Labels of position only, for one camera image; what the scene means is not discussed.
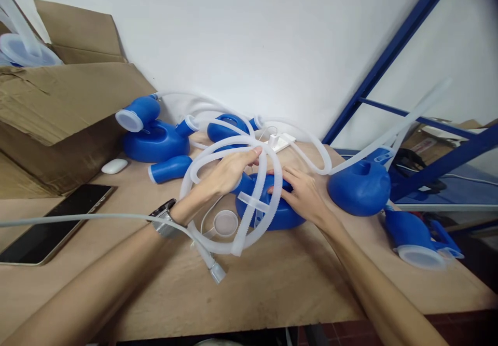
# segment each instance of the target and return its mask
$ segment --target left hand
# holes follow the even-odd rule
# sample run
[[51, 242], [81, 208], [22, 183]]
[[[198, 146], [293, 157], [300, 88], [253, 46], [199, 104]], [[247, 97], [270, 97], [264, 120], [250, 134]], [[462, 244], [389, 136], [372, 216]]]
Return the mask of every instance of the left hand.
[[259, 164], [258, 157], [262, 151], [263, 148], [258, 146], [249, 151], [227, 155], [199, 183], [198, 187], [216, 196], [230, 193], [237, 185], [246, 166]]

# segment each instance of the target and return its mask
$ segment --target blue metal rack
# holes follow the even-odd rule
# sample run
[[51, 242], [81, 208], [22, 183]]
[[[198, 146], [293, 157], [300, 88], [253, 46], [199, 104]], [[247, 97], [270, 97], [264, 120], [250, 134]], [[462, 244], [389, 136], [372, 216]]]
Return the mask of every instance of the blue metal rack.
[[[362, 104], [377, 107], [401, 116], [408, 115], [407, 111], [371, 101], [367, 97], [438, 2], [439, 0], [419, 0], [417, 2], [405, 22], [401, 25], [365, 80], [353, 94], [347, 106], [326, 134], [322, 141], [324, 144], [330, 145], [332, 143]], [[417, 121], [464, 137], [468, 141], [412, 177], [395, 185], [391, 191], [391, 200], [394, 202], [498, 145], [498, 124], [486, 129], [482, 133], [475, 134], [430, 118], [420, 117]]]

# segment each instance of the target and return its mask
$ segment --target smartwatch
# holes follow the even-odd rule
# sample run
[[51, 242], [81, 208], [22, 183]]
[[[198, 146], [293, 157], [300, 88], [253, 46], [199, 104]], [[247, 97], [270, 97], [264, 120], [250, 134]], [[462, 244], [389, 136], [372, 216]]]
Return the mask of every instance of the smartwatch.
[[[153, 211], [150, 216], [155, 216], [164, 220], [168, 220], [172, 223], [176, 222], [170, 216], [170, 209], [175, 205], [176, 199], [172, 198], [168, 202], [159, 206], [155, 211]], [[176, 228], [166, 224], [154, 221], [152, 222], [152, 226], [159, 233], [159, 235], [163, 238], [173, 238], [175, 236]]]

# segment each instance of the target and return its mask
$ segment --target wooden tabletop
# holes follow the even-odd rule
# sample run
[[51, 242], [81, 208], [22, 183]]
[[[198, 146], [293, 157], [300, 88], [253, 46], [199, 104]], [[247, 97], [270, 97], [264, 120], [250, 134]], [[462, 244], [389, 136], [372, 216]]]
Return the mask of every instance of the wooden tabletop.
[[[323, 165], [311, 144], [299, 146], [316, 165]], [[343, 161], [327, 149], [333, 165]], [[282, 165], [311, 173], [291, 148], [278, 157]], [[443, 272], [404, 263], [390, 247], [382, 216], [347, 214], [330, 201], [325, 188], [328, 177], [314, 176], [322, 196], [351, 236], [420, 311], [430, 314], [493, 306], [495, 294], [458, 262]], [[117, 175], [96, 178], [94, 183], [118, 187], [99, 212], [149, 214], [170, 198], [177, 198], [181, 182], [155, 185], [147, 175], [147, 165], [133, 162]], [[41, 216], [59, 201], [1, 200], [1, 218]], [[209, 206], [196, 218], [198, 226]], [[235, 211], [233, 195], [225, 196], [206, 218], [208, 228], [213, 216], [223, 209]], [[85, 267], [145, 223], [92, 220], [45, 266], [0, 266], [0, 342]], [[25, 229], [1, 228], [0, 249]], [[190, 248], [190, 240], [177, 238], [158, 254], [149, 277], [96, 340], [176, 337], [363, 318], [336, 255], [311, 223], [267, 232], [241, 257], [218, 255], [216, 259], [227, 271], [219, 285], [197, 251]]]

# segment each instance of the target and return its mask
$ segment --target blue plastic container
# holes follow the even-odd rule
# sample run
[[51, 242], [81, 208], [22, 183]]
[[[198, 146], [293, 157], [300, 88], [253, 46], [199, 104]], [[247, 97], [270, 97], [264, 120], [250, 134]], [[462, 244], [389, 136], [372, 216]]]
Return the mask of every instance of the blue plastic container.
[[[249, 134], [249, 129], [245, 125], [244, 121], [234, 114], [222, 114], [216, 118], [217, 120], [229, 123], [238, 129]], [[220, 126], [218, 124], [210, 123], [207, 126], [207, 136], [212, 142], [218, 142], [220, 140], [226, 139], [227, 137], [238, 136], [239, 134], [227, 127]]]
[[118, 123], [129, 132], [123, 138], [126, 155], [138, 162], [159, 163], [190, 152], [188, 137], [198, 130], [191, 116], [178, 126], [157, 117], [161, 111], [156, 95], [139, 97], [116, 113]]
[[166, 162], [153, 164], [148, 170], [150, 180], [155, 184], [162, 184], [172, 179], [182, 178], [191, 163], [192, 159], [189, 156], [182, 155]]
[[327, 183], [330, 198], [355, 216], [378, 214], [391, 193], [391, 179], [379, 163], [359, 161], [332, 175]]
[[442, 225], [431, 221], [431, 228], [440, 241], [432, 241], [431, 233], [422, 220], [415, 215], [403, 211], [385, 209], [385, 226], [394, 239], [396, 250], [401, 259], [407, 263], [430, 270], [441, 270], [446, 267], [442, 251], [446, 256], [463, 258], [462, 252], [448, 235]]
[[[251, 175], [243, 173], [239, 185], [234, 191], [232, 191], [232, 193], [238, 195], [242, 191], [248, 195], [251, 195], [254, 190], [254, 185], [256, 184], [256, 177], [256, 173]], [[275, 178], [273, 175], [266, 175], [265, 183], [263, 185], [263, 193], [260, 198], [260, 201], [266, 204], [270, 203], [272, 197], [271, 194], [268, 194], [268, 189], [273, 186], [274, 179]], [[292, 192], [292, 186], [285, 180], [283, 181], [283, 189], [287, 190], [288, 192]], [[236, 198], [235, 207], [239, 216], [242, 217], [244, 215], [245, 209], [247, 208], [247, 204]], [[256, 210], [253, 219], [251, 220], [250, 226], [254, 227], [255, 223], [257, 225], [261, 221], [263, 216], [264, 213], [258, 212]], [[304, 222], [305, 220], [292, 209], [287, 201], [281, 198], [275, 213], [275, 217], [273, 217], [268, 230], [290, 229], [297, 227]]]

